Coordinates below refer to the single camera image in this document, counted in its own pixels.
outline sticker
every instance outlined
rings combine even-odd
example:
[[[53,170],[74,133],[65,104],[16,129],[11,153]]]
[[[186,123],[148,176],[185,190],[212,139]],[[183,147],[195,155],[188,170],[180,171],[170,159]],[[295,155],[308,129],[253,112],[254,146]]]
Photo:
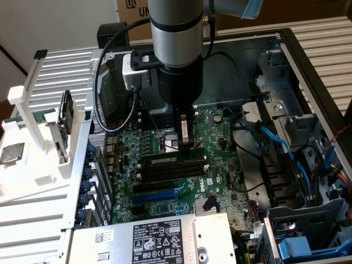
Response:
[[[160,164],[160,163],[167,163],[167,162],[176,162],[177,157],[174,158],[161,158],[161,159],[153,159],[151,163],[154,164]]]
[[[207,179],[207,185],[213,185],[213,179],[212,178],[208,178]]]
[[[181,220],[133,226],[132,264],[183,264]]]
[[[254,222],[253,223],[253,234],[250,235],[250,239],[259,238],[262,233],[263,226],[264,226],[264,224],[261,223],[260,221]]]
[[[95,243],[106,243],[114,241],[114,229],[95,234]]]
[[[205,188],[204,188],[204,180],[203,179],[199,180],[199,186],[200,186],[200,191],[202,193],[204,193],[205,192]]]

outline red wire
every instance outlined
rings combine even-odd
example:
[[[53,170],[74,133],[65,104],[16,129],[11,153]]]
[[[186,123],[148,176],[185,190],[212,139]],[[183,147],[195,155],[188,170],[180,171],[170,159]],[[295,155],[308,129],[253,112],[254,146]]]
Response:
[[[345,179],[340,173],[337,174],[337,178],[339,178],[341,181],[343,181],[347,185],[348,193],[351,196],[352,195],[352,190],[351,186],[348,184],[347,179]],[[350,207],[350,219],[352,219],[352,207]]]
[[[322,154],[324,154],[324,153],[329,149],[330,144],[332,143],[332,141],[334,141],[335,139],[337,139],[337,137],[338,137],[339,135],[341,135],[342,133],[346,132],[348,129],[352,129],[352,125],[347,125],[347,126],[345,126],[343,129],[341,129],[340,131],[338,131],[338,132],[336,133],[336,135],[335,135],[332,139],[330,139],[328,145],[326,145],[326,147],[324,148]],[[311,186],[312,186],[312,187],[313,187],[314,174],[315,174],[315,170],[316,170],[317,167],[318,167],[318,162],[315,163],[314,168],[313,168],[312,176],[310,177]]]

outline cardboard box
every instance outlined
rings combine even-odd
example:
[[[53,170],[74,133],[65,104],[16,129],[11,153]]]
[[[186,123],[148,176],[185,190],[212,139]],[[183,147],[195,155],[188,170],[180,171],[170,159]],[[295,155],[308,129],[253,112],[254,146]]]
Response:
[[[246,28],[346,15],[350,0],[264,0],[257,19],[216,16],[217,30]]]
[[[148,0],[116,0],[121,22],[127,25],[149,17]],[[130,40],[147,40],[152,38],[150,24],[142,25],[128,32]]]
[[[116,1],[121,22],[131,24],[149,17],[148,0]],[[349,3],[350,0],[264,0],[257,19],[248,20],[217,14],[216,25],[217,30],[224,30],[339,17],[346,15]],[[130,40],[151,39],[150,25],[132,29],[129,37]]]

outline motherboard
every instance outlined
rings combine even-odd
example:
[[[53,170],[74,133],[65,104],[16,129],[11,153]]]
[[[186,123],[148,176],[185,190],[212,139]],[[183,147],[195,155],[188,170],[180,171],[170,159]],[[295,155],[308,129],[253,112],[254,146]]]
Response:
[[[143,183],[140,175],[141,160],[153,159],[164,153],[163,160],[176,157],[177,136],[172,128],[144,131],[139,122],[131,122],[122,133],[107,139],[110,152],[114,188],[112,224],[126,223],[153,217],[184,215],[203,211],[202,206],[214,196],[217,207],[212,210],[226,212],[230,225],[236,230],[250,230],[252,221],[248,216],[249,201],[246,193],[234,190],[234,185],[245,189],[243,183],[235,183],[241,166],[236,151],[230,149],[230,121],[223,109],[199,108],[194,122],[194,151],[203,153],[202,175]],[[165,195],[165,191],[150,190],[150,186],[168,186],[171,197],[153,200],[150,196]],[[141,185],[147,185],[143,192]]]

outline white 3d printed holder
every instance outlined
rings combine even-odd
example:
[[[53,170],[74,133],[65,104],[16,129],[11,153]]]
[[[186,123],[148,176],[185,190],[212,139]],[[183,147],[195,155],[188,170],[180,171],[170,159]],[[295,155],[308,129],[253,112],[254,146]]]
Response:
[[[21,115],[26,127],[19,128],[16,122],[2,123],[5,131],[0,153],[3,148],[24,143],[21,160],[0,165],[0,204],[27,196],[59,189],[69,185],[76,153],[78,135],[83,120],[83,112],[73,103],[74,119],[68,139],[68,161],[59,164],[50,128],[45,123],[37,124],[25,101],[23,86],[10,89],[8,100]],[[58,111],[45,115],[47,122],[56,122]]]

